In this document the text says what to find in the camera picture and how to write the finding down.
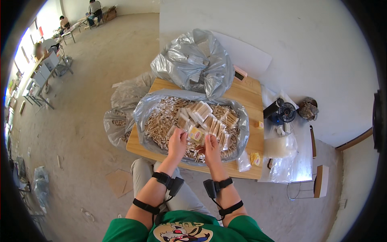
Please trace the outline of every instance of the cartoon print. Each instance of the cartoon print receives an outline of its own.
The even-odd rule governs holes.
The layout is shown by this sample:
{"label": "cartoon print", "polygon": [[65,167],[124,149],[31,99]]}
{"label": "cartoon print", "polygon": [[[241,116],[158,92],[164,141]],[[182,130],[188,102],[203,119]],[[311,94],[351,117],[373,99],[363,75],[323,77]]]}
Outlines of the cartoon print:
{"label": "cartoon print", "polygon": [[161,224],[153,230],[154,236],[161,242],[209,242],[212,231],[202,228],[202,223],[176,222]]}

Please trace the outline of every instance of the green t-shirt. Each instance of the green t-shirt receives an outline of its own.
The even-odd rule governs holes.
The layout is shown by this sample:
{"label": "green t-shirt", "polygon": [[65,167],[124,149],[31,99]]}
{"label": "green t-shirt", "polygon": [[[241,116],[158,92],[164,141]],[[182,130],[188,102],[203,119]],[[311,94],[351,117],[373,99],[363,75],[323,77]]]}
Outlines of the green t-shirt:
{"label": "green t-shirt", "polygon": [[111,223],[103,242],[272,242],[249,216],[234,218],[227,228],[216,218],[192,211],[171,211],[161,223],[148,232],[137,220],[116,218]]}

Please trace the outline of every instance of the black fan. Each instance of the black fan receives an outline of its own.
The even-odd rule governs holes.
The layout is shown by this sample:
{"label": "black fan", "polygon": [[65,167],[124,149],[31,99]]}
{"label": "black fan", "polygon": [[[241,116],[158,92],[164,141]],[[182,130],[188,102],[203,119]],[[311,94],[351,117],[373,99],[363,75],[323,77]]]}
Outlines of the black fan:
{"label": "black fan", "polygon": [[285,103],[279,108],[278,116],[285,123],[292,122],[296,117],[296,108],[291,103]]}

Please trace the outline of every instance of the power strip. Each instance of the power strip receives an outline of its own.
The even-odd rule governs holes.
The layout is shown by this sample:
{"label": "power strip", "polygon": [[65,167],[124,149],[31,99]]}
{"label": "power strip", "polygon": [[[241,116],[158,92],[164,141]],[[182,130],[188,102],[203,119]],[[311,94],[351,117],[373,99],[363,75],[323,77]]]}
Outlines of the power strip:
{"label": "power strip", "polygon": [[290,133],[290,123],[284,123],[284,131]]}

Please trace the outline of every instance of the gray plastic bag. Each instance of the gray plastic bag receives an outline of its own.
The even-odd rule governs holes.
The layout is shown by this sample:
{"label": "gray plastic bag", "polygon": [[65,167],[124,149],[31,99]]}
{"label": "gray plastic bag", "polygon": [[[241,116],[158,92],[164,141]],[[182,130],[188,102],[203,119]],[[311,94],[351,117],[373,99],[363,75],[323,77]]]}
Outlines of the gray plastic bag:
{"label": "gray plastic bag", "polygon": [[[209,101],[205,94],[195,93],[185,90],[170,90],[170,89],[161,89],[152,93],[148,93],[141,99],[136,109],[133,112],[133,118],[137,125],[137,131],[139,134],[139,141],[147,150],[155,153],[168,154],[168,151],[163,150],[158,146],[152,138],[145,137],[145,124],[151,115],[155,106],[160,102],[161,99],[165,97],[177,97],[184,98],[192,101],[203,101],[208,104],[219,104],[219,105],[228,105],[234,111],[237,112],[239,116],[238,127],[240,129],[240,134],[238,136],[238,141],[236,144],[236,152],[228,157],[223,162],[230,162],[236,160],[240,157],[243,151],[246,148],[248,137],[250,135],[249,126],[248,126],[248,115],[247,112],[239,102],[235,100],[230,100],[226,98],[218,98],[213,101]],[[196,166],[205,166],[205,163],[195,162],[195,159],[183,157],[182,162],[186,162],[189,165]]]}
{"label": "gray plastic bag", "polygon": [[[134,119],[132,116],[133,110],[134,108],[112,108],[111,110],[106,111],[105,116],[103,117],[103,125],[112,145],[126,149],[127,142],[124,140],[125,134],[131,132],[134,126]],[[117,123],[117,121],[125,124],[118,126],[114,124]]]}
{"label": "gray plastic bag", "polygon": [[67,65],[68,66],[71,66],[71,63],[72,63],[72,57],[71,56],[65,56],[64,58],[63,58],[63,60],[61,60],[60,62],[59,62],[59,64],[55,67],[55,74],[57,75],[57,76],[63,76],[65,73],[66,73],[66,71],[68,70],[68,68],[67,68],[67,66],[66,66],[66,64],[64,63],[64,62],[66,62],[67,63]]}
{"label": "gray plastic bag", "polygon": [[[139,101],[149,92],[155,79],[152,72],[144,72],[138,77],[112,85],[112,88],[117,89],[110,98],[112,109],[105,113],[103,124],[109,141],[114,146],[126,149],[124,136],[125,134],[128,136],[127,133],[132,131],[133,111]],[[126,125],[114,125],[113,122],[117,120],[126,122]]]}
{"label": "gray plastic bag", "polygon": [[47,213],[46,204],[48,197],[48,174],[44,166],[35,168],[34,172],[34,191],[38,198],[39,205],[44,213]]}
{"label": "gray plastic bag", "polygon": [[156,77],[152,72],[144,72],[138,77],[113,84],[117,88],[110,98],[111,107],[135,108],[141,98],[151,89]]}
{"label": "gray plastic bag", "polygon": [[235,69],[211,31],[194,29],[167,44],[151,63],[153,74],[181,89],[220,98],[230,87]]}

